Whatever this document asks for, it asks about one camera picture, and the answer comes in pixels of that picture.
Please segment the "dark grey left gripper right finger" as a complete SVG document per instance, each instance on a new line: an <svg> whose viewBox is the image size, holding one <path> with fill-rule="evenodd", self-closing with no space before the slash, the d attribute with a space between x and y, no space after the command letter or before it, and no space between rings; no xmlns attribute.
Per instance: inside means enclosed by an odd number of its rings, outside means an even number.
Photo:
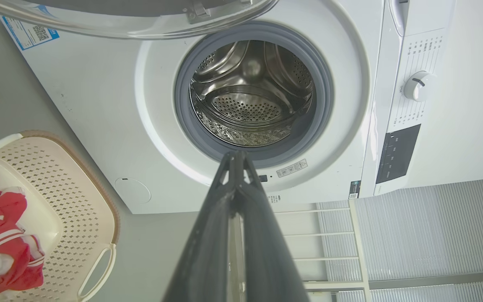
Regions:
<svg viewBox="0 0 483 302"><path fill-rule="evenodd" d="M309 302L267 195L247 153L236 153L236 211L244 225L247 302Z"/></svg>

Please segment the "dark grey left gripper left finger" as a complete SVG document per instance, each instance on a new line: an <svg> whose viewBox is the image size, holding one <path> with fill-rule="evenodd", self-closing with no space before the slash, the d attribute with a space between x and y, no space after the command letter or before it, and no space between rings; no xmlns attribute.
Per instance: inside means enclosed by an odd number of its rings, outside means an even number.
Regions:
<svg viewBox="0 0 483 302"><path fill-rule="evenodd" d="M229 224L235 196L228 152L218 167L190 232L163 302L226 302L229 274Z"/></svg>

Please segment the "round dark glass washer door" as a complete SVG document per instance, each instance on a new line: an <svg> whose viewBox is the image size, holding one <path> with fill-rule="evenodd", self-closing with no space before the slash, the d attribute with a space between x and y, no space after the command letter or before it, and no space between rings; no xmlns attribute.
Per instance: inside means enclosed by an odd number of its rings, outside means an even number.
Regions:
<svg viewBox="0 0 483 302"><path fill-rule="evenodd" d="M232 28L279 0L0 0L0 15L65 32L165 40Z"/></svg>

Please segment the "white front-load washing machine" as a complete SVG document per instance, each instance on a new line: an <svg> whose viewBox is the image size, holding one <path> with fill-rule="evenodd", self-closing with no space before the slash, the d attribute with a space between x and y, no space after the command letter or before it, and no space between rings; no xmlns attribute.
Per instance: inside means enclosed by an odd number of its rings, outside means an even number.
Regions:
<svg viewBox="0 0 483 302"><path fill-rule="evenodd" d="M259 169L271 204L346 200L404 188L483 180L483 5L458 0L446 28L399 38L384 0L280 0L259 21L308 38L333 78L322 136L301 156ZM204 37L107 39L58 31L22 56L109 183L130 177L151 193L133 214L201 208L219 162L176 117L174 86ZM404 96L418 71L436 75L428 100ZM405 176L376 183L385 135L421 125ZM276 171L306 159L307 167Z"/></svg>

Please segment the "white warning sticker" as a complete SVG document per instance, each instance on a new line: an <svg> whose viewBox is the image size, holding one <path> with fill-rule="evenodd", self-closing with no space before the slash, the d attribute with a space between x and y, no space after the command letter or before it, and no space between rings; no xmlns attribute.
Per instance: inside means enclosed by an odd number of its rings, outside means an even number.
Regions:
<svg viewBox="0 0 483 302"><path fill-rule="evenodd" d="M287 176L289 174L293 174L299 170L303 170L307 167L307 161L306 159L300 160L299 162L293 163L287 167L281 168L280 170L277 170L277 176L279 178Z"/></svg>

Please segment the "round white filter cover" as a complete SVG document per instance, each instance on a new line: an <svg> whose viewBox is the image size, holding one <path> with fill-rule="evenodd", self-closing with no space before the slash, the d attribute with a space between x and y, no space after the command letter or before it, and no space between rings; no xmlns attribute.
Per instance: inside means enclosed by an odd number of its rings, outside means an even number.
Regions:
<svg viewBox="0 0 483 302"><path fill-rule="evenodd" d="M130 205L146 204L150 201L150 190L139 180L121 177L115 180L115 191L129 207Z"/></svg>

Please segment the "beige perforated laundry basket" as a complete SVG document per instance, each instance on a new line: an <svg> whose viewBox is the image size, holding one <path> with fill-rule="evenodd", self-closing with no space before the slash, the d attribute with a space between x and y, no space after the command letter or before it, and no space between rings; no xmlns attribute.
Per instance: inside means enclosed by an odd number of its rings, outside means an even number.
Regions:
<svg viewBox="0 0 483 302"><path fill-rule="evenodd" d="M94 173L54 134L24 131L0 140L0 190L22 187L19 225L45 254L42 286L5 291L0 302L87 302L116 258L119 217Z"/></svg>

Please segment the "perforated steel washer drum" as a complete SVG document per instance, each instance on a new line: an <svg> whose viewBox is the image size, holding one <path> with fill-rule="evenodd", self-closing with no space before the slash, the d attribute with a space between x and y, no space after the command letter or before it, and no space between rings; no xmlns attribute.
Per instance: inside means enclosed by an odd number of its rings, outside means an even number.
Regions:
<svg viewBox="0 0 483 302"><path fill-rule="evenodd" d="M257 40L237 41L203 59L190 82L190 102L205 129L230 145L257 148L291 133L306 115L314 81L290 50Z"/></svg>

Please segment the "black washer display panel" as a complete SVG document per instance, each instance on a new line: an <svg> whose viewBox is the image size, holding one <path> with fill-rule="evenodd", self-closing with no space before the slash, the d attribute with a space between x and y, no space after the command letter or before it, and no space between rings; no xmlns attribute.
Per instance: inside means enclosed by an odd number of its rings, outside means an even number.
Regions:
<svg viewBox="0 0 483 302"><path fill-rule="evenodd" d="M408 172L421 125L385 135L376 183L403 177Z"/></svg>

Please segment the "red and white garment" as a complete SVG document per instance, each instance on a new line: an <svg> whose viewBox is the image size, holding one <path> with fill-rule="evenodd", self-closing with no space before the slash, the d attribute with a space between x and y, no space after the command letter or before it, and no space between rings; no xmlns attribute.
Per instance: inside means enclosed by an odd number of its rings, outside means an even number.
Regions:
<svg viewBox="0 0 483 302"><path fill-rule="evenodd" d="M25 233L19 225L26 208L22 187L0 190L0 294L44 283L42 245L36 235Z"/></svg>

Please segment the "white round control dial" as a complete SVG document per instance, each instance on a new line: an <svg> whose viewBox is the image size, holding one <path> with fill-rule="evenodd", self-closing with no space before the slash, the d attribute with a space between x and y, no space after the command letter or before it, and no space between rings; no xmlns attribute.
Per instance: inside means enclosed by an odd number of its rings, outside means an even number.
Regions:
<svg viewBox="0 0 483 302"><path fill-rule="evenodd" d="M436 75L429 71L418 71L405 83L404 96L415 102L425 102L435 86Z"/></svg>

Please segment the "white detergent drawer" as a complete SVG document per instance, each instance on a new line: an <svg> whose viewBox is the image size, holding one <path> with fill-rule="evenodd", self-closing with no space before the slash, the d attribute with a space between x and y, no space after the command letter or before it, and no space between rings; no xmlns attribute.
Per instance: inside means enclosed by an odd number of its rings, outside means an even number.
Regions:
<svg viewBox="0 0 483 302"><path fill-rule="evenodd" d="M395 29L401 37L446 28L457 0L387 0Z"/></svg>

